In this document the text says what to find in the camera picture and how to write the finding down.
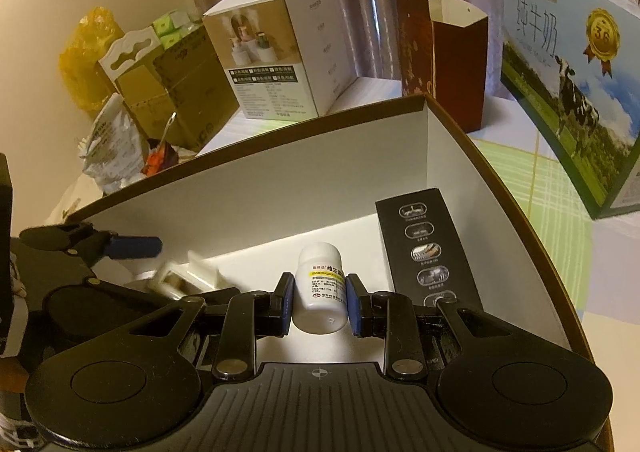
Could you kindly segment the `white hair claw clip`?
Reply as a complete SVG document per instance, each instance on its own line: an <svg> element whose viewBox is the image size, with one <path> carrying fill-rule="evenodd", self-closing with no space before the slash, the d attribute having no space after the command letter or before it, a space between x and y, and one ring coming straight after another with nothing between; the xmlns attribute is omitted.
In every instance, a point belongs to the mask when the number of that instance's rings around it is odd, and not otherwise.
<svg viewBox="0 0 640 452"><path fill-rule="evenodd" d="M156 294L171 300L210 293L234 287L234 284L224 277L213 261L207 261L199 254L188 253L188 262L178 264L173 260L165 261L158 268L146 287Z"/></svg>

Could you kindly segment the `black product box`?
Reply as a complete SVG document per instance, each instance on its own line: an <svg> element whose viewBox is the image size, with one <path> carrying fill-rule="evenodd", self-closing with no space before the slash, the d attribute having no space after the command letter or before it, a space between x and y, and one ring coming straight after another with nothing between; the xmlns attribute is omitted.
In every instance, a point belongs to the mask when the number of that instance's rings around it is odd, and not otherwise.
<svg viewBox="0 0 640 452"><path fill-rule="evenodd" d="M390 276L413 305L440 298L483 307L458 232L436 188L375 203Z"/></svg>

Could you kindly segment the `white pill bottle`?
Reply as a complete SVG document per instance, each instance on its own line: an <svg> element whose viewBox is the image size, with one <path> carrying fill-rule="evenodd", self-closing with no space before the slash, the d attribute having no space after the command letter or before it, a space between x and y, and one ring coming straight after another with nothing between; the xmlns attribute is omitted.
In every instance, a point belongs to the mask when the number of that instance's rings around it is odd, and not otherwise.
<svg viewBox="0 0 640 452"><path fill-rule="evenodd" d="M345 276L335 246L317 242L300 252L292 317L296 328L308 334L332 334L346 324Z"/></svg>

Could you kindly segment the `white crumpled plastic bag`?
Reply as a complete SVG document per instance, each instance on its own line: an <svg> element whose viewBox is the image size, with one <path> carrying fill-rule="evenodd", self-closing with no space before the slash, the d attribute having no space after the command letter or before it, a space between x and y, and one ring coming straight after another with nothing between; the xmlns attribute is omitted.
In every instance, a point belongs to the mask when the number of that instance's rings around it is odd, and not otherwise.
<svg viewBox="0 0 640 452"><path fill-rule="evenodd" d="M124 99L112 94L81 146L82 171L104 194L112 194L144 178L142 169L148 149Z"/></svg>

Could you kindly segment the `large brown cardboard box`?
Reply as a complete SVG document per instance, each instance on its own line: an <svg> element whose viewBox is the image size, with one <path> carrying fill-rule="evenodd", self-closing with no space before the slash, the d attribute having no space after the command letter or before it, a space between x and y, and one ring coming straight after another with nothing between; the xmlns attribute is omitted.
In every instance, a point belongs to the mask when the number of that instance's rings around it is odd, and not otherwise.
<svg viewBox="0 0 640 452"><path fill-rule="evenodd" d="M375 204L435 188L480 300L493 316L589 358L572 301L494 168L442 107L408 97L250 137L79 209L71 222L156 236L254 290L276 284L307 243L326 241L371 290L392 285ZM416 388L385 386L382 346L346 332L292 331L258 347L267 376L227 387L168 440L171 451L469 451Z"/></svg>

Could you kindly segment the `brown cardboard carton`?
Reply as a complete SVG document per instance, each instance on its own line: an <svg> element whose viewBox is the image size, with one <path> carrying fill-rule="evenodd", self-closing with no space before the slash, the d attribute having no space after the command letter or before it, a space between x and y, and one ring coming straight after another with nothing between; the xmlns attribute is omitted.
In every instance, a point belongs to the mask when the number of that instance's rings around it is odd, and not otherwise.
<svg viewBox="0 0 640 452"><path fill-rule="evenodd" d="M100 60L143 133L198 152L239 103L206 29L164 48L152 27L115 40Z"/></svg>

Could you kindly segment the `yellow plastic bag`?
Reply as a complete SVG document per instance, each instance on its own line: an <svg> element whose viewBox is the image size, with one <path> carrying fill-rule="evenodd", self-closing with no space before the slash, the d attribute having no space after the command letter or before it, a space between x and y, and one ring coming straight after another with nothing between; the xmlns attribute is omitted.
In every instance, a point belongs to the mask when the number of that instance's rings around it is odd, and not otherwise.
<svg viewBox="0 0 640 452"><path fill-rule="evenodd" d="M124 32L113 12L96 7L80 19L58 56L58 70L70 97L91 117L100 112L113 93L113 85L103 75L99 60L122 36Z"/></svg>

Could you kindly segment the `checked pastel tablecloth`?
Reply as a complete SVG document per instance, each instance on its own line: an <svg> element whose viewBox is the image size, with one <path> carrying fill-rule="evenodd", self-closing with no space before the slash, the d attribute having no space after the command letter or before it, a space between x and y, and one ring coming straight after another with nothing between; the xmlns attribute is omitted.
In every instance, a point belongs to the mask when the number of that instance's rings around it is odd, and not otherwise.
<svg viewBox="0 0 640 452"><path fill-rule="evenodd" d="M616 450L639 447L639 216L592 220L521 107L488 97L472 135L544 243L614 389Z"/></svg>

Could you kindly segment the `green tissue packs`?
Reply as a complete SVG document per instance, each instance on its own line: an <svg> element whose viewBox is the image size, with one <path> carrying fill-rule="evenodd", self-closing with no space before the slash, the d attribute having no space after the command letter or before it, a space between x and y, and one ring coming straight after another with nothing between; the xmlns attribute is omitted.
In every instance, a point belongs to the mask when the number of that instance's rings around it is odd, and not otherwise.
<svg viewBox="0 0 640 452"><path fill-rule="evenodd" d="M200 16L183 10L172 10L152 22L152 27L160 38L165 50L180 42L202 25Z"/></svg>

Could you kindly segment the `white humidifier box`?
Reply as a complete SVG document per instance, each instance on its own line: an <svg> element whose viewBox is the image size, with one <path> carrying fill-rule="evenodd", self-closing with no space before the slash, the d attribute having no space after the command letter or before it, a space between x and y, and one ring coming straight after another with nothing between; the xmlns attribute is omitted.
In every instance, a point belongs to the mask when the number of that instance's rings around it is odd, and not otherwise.
<svg viewBox="0 0 640 452"><path fill-rule="evenodd" d="M221 0L203 24L244 115L326 115L356 79L337 0Z"/></svg>

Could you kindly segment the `dark red gift bag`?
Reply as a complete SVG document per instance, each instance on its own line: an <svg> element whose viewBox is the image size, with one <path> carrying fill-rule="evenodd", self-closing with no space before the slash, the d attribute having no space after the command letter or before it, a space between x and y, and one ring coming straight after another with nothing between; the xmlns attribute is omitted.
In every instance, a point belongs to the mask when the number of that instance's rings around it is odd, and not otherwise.
<svg viewBox="0 0 640 452"><path fill-rule="evenodd" d="M488 15L465 0L396 0L401 91L430 94L465 132L483 121Z"/></svg>

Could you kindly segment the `green white milk carton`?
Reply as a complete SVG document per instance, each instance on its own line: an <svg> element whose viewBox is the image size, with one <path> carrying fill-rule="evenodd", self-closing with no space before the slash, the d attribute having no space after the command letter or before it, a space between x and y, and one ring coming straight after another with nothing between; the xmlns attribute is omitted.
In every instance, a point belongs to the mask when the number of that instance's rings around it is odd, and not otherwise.
<svg viewBox="0 0 640 452"><path fill-rule="evenodd" d="M593 219L639 208L639 6L503 0L501 81Z"/></svg>

